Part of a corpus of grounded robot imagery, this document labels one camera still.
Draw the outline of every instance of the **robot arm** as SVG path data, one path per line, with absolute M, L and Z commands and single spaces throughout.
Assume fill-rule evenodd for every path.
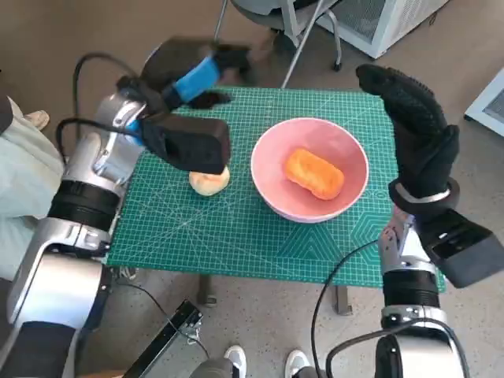
M 419 318 L 447 323 L 436 267 L 455 287 L 504 269 L 504 249 L 486 228 L 454 211 L 459 187 L 450 178 L 458 154 L 458 128 L 448 125 L 434 94 L 394 69 L 363 65 L 361 88 L 384 100 L 395 132 L 398 179 L 389 185 L 395 204 L 379 238 L 387 330 Z M 421 322 L 380 339 L 376 378 L 468 378 L 462 351 L 438 324 Z
M 205 41 L 196 44 L 201 50 Z M 227 164 L 230 144 L 223 121 L 170 113 L 186 103 L 211 107 L 228 101 L 205 91 L 226 69 L 247 73 L 247 49 L 207 47 L 200 63 L 193 61 L 189 72 L 186 65 L 184 75 L 168 80 L 159 68 L 169 66 L 165 52 L 172 45 L 161 45 L 140 78 L 121 78 L 117 93 L 102 101 L 95 119 L 117 132 L 87 133 L 69 159 L 9 293 L 13 330 L 0 353 L 0 376 L 74 376 L 80 334 L 98 326 L 112 281 L 95 258 L 109 250 L 120 203 L 146 148 L 178 169 L 220 173 Z M 155 84 L 162 88 L 153 89 Z

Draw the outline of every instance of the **gray floor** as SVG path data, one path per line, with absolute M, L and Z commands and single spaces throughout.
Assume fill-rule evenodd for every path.
M 212 35 L 220 1 L 184 2 L 109 0 L 107 2 L 38 2 L 4 0 L 0 15 L 0 84 L 26 111 L 47 110 L 53 120 L 71 111 L 73 64 L 84 52 L 107 50 L 139 68 L 153 48 L 170 35 Z M 436 23 L 421 25 L 378 63 L 416 76 L 437 94 L 450 122 L 461 126 L 461 154 L 454 176 L 462 187 L 459 209 L 492 228 L 504 240 L 504 139 L 462 114 L 504 62 L 504 2 L 460 0 L 438 15 Z M 277 87 L 288 56 L 271 54 L 271 34 L 230 9 L 222 36 L 254 45 L 262 85 Z M 354 69 L 369 59 L 345 44 L 343 70 L 329 70 L 332 39 L 315 30 L 291 81 L 292 87 L 355 88 Z M 85 70 L 83 103 L 92 114 L 96 102 L 113 90 L 116 73 L 104 64 Z M 47 130 L 52 137 L 53 130 Z M 196 276 L 170 272 L 141 272 L 137 279 L 168 311 L 183 298 L 194 298 Z M 472 374 L 502 375 L 504 369 L 504 276 L 499 275 L 442 297 L 465 344 Z M 249 376 L 279 377 L 287 353 L 309 350 L 309 319 L 320 287 L 228 277 L 217 278 L 220 305 L 205 310 L 202 341 L 213 356 L 233 343 L 247 352 Z M 330 301 L 321 309 L 318 349 L 324 358 L 330 346 L 350 336 L 378 328 L 383 305 L 378 290 L 352 288 L 355 315 L 337 317 Z M 118 288 L 110 299 L 102 328 L 93 335 L 85 354 L 86 371 L 128 366 L 163 323 L 162 316 L 142 293 Z M 152 376 L 188 376 L 202 360 L 183 340 L 163 356 Z M 341 377 L 370 377 L 373 343 L 356 346 L 338 359 Z

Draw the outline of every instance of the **white sneaker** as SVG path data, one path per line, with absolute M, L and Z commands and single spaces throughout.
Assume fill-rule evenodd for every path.
M 239 370 L 239 378 L 245 378 L 246 375 L 246 359 L 245 350 L 240 345 L 233 345 L 226 353 L 224 358 L 230 360 L 233 365 Z
M 37 112 L 25 114 L 24 118 L 33 123 L 33 125 L 42 131 L 49 124 L 49 114 L 44 110 L 39 110 Z
M 299 370 L 309 366 L 309 361 L 303 352 L 300 350 L 293 350 L 289 353 L 287 361 L 285 362 L 285 378 L 292 378 Z

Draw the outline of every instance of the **bun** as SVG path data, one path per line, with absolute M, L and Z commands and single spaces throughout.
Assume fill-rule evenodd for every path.
M 298 148 L 289 156 L 284 171 L 290 181 L 324 200 L 334 199 L 345 182 L 343 172 L 304 148 Z
M 228 167 L 225 167 L 220 175 L 189 172 L 189 184 L 199 195 L 215 195 L 227 187 L 229 176 Z

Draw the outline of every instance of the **wire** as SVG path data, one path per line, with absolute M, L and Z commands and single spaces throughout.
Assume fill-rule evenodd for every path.
M 360 335 L 358 337 L 347 340 L 347 341 L 339 344 L 338 346 L 332 348 L 332 350 L 328 354 L 327 359 L 325 360 L 325 371 L 328 375 L 328 378 L 334 378 L 334 376 L 332 375 L 332 359 L 342 350 L 345 350 L 348 347 L 352 347 L 355 344 L 362 343 L 363 341 L 375 339 L 377 337 L 395 335 L 399 332 L 405 331 L 407 328 L 413 327 L 416 323 L 423 323 L 423 322 L 434 323 L 434 324 L 437 324 L 437 325 L 443 327 L 443 329 L 446 331 L 446 333 L 449 335 L 449 337 L 451 337 L 451 339 L 454 341 L 455 346 L 457 347 L 457 351 L 459 353 L 460 360 L 461 360 L 462 370 L 464 373 L 464 378 L 470 378 L 469 365 L 467 363 L 467 358 L 465 356 L 464 350 L 462 349 L 462 344 L 461 344 L 460 340 L 458 339 L 457 335 L 455 335 L 454 330 L 451 329 L 448 325 L 446 325 L 442 321 L 438 321 L 437 319 L 431 319 L 429 317 L 419 317 L 418 319 L 414 319 L 412 321 L 407 321 L 405 323 L 402 323 L 400 325 L 397 325 L 397 326 L 389 328 L 389 329 L 383 329 L 380 331 L 370 332 L 365 335 Z
M 317 370 L 317 377 L 322 378 L 322 371 L 321 371 L 321 366 L 318 363 L 318 356 L 317 356 L 317 348 L 315 347 L 315 327 L 317 325 L 317 316 L 318 316 L 318 311 L 321 307 L 322 303 L 322 298 L 324 297 L 324 294 L 326 290 L 329 287 L 329 284 L 332 282 L 334 279 L 336 273 L 339 271 L 339 269 L 348 261 L 352 256 L 354 256 L 357 252 L 364 250 L 366 247 L 371 246 L 372 244 L 376 243 L 377 240 L 373 240 L 372 242 L 366 243 L 363 246 L 360 246 L 359 248 L 356 248 L 352 250 L 349 254 L 347 254 L 344 258 L 341 259 L 341 261 L 336 264 L 335 268 L 332 270 L 331 274 L 329 274 L 328 278 L 325 280 L 324 287 L 322 287 L 321 294 L 318 297 L 317 304 L 315 305 L 315 310 L 313 311 L 313 317 L 312 317 L 312 328 L 311 328 L 311 343 L 312 343 L 312 354 L 313 354 L 313 362 L 315 363 L 315 370 Z
M 103 53 L 100 51 L 95 51 L 91 53 L 87 53 L 83 55 L 76 63 L 76 67 L 73 70 L 72 77 L 72 105 L 73 105 L 73 116 L 75 118 L 80 117 L 80 109 L 79 109 L 79 77 L 80 72 L 82 71 L 82 67 L 84 64 L 93 59 L 101 59 L 103 61 L 109 61 L 114 63 L 116 66 L 120 67 L 123 71 L 125 71 L 128 75 L 132 77 L 138 77 L 137 73 L 134 69 L 132 69 L 128 64 L 124 63 L 121 59 L 114 57 L 108 53 Z M 76 129 L 76 140 L 80 139 L 81 127 L 80 125 L 83 122 L 77 122 Z
M 140 286 L 137 286 L 137 285 L 134 285 L 132 283 L 118 283 L 116 281 L 116 284 L 118 286 L 127 286 L 127 287 L 133 287 L 137 290 L 140 290 L 140 291 L 143 291 L 145 294 L 147 294 L 147 296 L 152 300 L 152 302 L 154 302 L 154 304 L 159 308 L 159 310 L 166 316 L 166 319 L 168 320 L 168 323 L 173 327 L 173 329 L 175 329 L 177 331 L 177 333 L 179 335 L 182 335 L 183 337 L 185 337 L 186 339 L 188 340 L 191 340 L 191 341 L 194 341 L 195 343 L 197 343 L 199 345 L 200 348 L 202 348 L 203 352 L 205 353 L 205 356 L 207 359 L 210 359 L 210 354 L 208 353 L 208 350 L 205 348 L 205 346 L 203 345 L 203 343 L 201 341 L 199 341 L 198 339 L 192 337 L 192 336 L 189 336 L 187 333 L 183 333 L 181 330 L 179 330 L 175 325 L 174 323 L 172 323 L 172 321 L 170 320 L 170 317 L 169 315 L 166 313 L 165 309 L 163 309 L 163 307 L 159 304 L 159 302 L 157 301 L 157 299 L 149 292 L 147 291 L 146 289 L 144 289 L 143 287 L 140 287 Z
M 138 132 L 134 132 L 132 130 L 126 130 L 124 128 L 115 128 L 114 126 L 109 126 L 108 124 L 101 124 L 95 120 L 87 120 L 86 118 L 76 118 L 76 117 L 65 118 L 64 120 L 61 120 L 56 127 L 56 147 L 57 151 L 61 155 L 63 164 L 65 163 L 65 149 L 63 147 L 63 130 L 69 124 L 86 124 L 88 126 L 93 126 L 94 128 L 104 130 L 106 132 L 116 132 L 117 134 L 130 135 L 137 138 L 139 137 Z

